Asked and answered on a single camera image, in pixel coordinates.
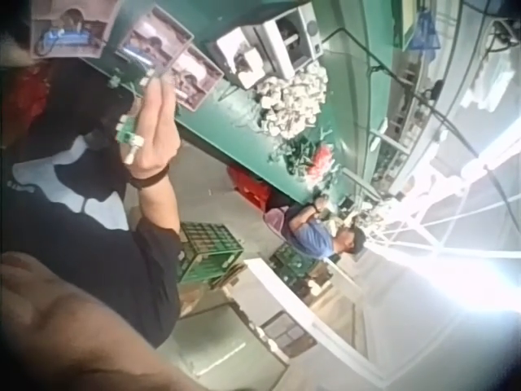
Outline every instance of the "green workbench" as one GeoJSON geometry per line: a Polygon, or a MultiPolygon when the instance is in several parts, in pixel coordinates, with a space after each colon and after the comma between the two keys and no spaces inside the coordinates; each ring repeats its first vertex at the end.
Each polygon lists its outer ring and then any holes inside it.
{"type": "MultiPolygon", "coordinates": [[[[370,10],[377,14],[376,21],[373,23],[379,24],[379,30],[376,33],[378,39],[375,38],[375,41],[380,38],[385,41],[392,32],[391,11],[389,6],[387,12],[386,2],[377,0],[315,1],[314,6],[322,36],[326,36],[340,25],[346,25],[346,20],[342,19],[342,15],[354,20],[363,16],[361,4],[370,1],[380,3],[379,8],[382,9],[381,15],[378,7],[370,10]],[[334,15],[332,18],[328,17],[326,13],[332,11],[334,14],[336,7],[340,7],[342,13],[334,15]],[[352,9],[361,10],[357,17],[350,16],[352,9]]],[[[228,29],[241,24],[241,21],[245,20],[259,5],[269,2],[278,1],[157,0],[156,3],[184,24],[195,35],[195,44],[202,51],[206,51],[206,42],[217,39],[228,29]]],[[[112,76],[114,69],[120,66],[122,61],[119,55],[114,54],[113,48],[117,47],[137,19],[151,9],[153,3],[152,0],[125,0],[102,58],[87,59],[86,61],[99,71],[112,76]]],[[[355,26],[359,30],[358,35],[361,34],[364,37],[367,36],[365,19],[364,17],[362,21],[358,21],[359,25],[355,26]]],[[[387,46],[387,43],[380,42],[380,45],[387,46]]],[[[383,86],[378,87],[377,94],[368,93],[368,91],[372,91],[377,81],[372,81],[373,87],[370,82],[367,82],[365,59],[365,56],[362,56],[362,60],[360,60],[360,57],[356,56],[325,53],[322,63],[330,73],[330,93],[326,104],[322,107],[317,128],[309,132],[312,136],[316,136],[320,127],[332,128],[334,132],[329,136],[327,142],[335,145],[337,160],[348,169],[362,175],[366,162],[367,122],[372,125],[381,122],[385,116],[385,113],[381,115],[382,108],[384,112],[387,111],[389,90],[387,82],[387,85],[383,83],[383,86]],[[376,103],[379,104],[380,112],[374,114],[371,113],[370,108],[374,107],[376,103]]],[[[390,63],[392,58],[383,60],[390,63]]],[[[292,198],[301,202],[308,200],[310,190],[303,182],[290,176],[282,162],[269,162],[269,154],[277,142],[273,138],[259,133],[260,129],[257,125],[259,109],[253,99],[254,94],[244,90],[237,90],[232,94],[228,94],[229,92],[230,84],[227,81],[221,81],[197,112],[189,112],[182,108],[177,117],[178,122],[292,198]]],[[[341,200],[343,196],[353,194],[355,190],[354,183],[342,176],[339,183],[331,189],[331,197],[333,200],[341,200]]]]}

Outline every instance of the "hand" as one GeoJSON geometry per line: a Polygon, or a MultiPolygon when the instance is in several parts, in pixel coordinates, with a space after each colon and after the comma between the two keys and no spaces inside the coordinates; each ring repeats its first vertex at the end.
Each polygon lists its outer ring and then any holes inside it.
{"type": "MultiPolygon", "coordinates": [[[[174,121],[175,88],[169,77],[152,78],[148,84],[138,116],[136,134],[143,137],[132,165],[127,166],[133,177],[149,178],[159,173],[177,154],[181,139],[174,121]]],[[[122,159],[130,147],[121,144],[122,159]]]]}
{"type": "Polygon", "coordinates": [[[327,206],[327,202],[329,201],[329,197],[327,195],[322,195],[315,199],[313,202],[313,205],[315,205],[315,208],[318,212],[321,212],[324,210],[327,206]]]}

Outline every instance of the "power cable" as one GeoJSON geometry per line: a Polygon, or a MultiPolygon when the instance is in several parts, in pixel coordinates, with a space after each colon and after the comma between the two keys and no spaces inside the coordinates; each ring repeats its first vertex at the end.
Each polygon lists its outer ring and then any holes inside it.
{"type": "MultiPolygon", "coordinates": [[[[379,65],[379,70],[387,74],[389,77],[391,77],[393,80],[395,80],[405,91],[409,91],[411,96],[415,97],[419,102],[423,104],[426,108],[428,108],[431,112],[431,114],[442,124],[447,127],[447,129],[458,139],[460,143],[463,144],[463,146],[476,158],[479,158],[479,153],[471,146],[471,144],[468,142],[468,140],[462,135],[462,133],[459,131],[459,129],[454,125],[454,123],[449,120],[445,115],[443,115],[441,112],[439,112],[434,106],[429,104],[421,95],[416,94],[410,86],[406,85],[386,64],[384,64],[373,52],[371,52],[369,49],[367,49],[366,46],[364,46],[353,34],[351,34],[346,28],[340,27],[330,33],[326,38],[322,40],[322,43],[329,41],[334,37],[334,35],[338,33],[344,33],[346,34],[357,46],[359,46],[371,59],[376,61],[379,65]]],[[[487,166],[484,166],[484,170],[487,173],[488,178],[496,188],[499,196],[501,197],[501,200],[505,204],[508,214],[510,215],[510,218],[512,222],[514,223],[514,226],[516,230],[521,233],[521,226],[519,225],[519,222],[517,221],[517,217],[514,214],[514,211],[510,207],[510,203],[507,200],[507,195],[505,191],[503,190],[503,187],[497,180],[496,175],[488,169],[487,166]]]]}

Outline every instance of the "wristband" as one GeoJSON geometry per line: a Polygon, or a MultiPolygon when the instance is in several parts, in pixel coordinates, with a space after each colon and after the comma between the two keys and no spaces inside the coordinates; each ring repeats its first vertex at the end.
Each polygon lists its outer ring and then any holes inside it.
{"type": "Polygon", "coordinates": [[[154,186],[156,183],[166,177],[169,174],[169,169],[170,166],[166,165],[159,173],[144,179],[134,178],[132,175],[130,175],[129,183],[132,187],[135,187],[138,190],[146,189],[147,187],[154,186]]]}

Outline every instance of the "blue cloth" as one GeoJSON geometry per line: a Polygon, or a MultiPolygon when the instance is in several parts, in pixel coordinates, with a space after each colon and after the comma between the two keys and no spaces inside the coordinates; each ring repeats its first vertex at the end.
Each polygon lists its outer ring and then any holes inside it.
{"type": "Polygon", "coordinates": [[[333,250],[333,237],[318,221],[311,219],[296,232],[283,230],[282,234],[291,246],[314,258],[330,257],[333,250]]]}

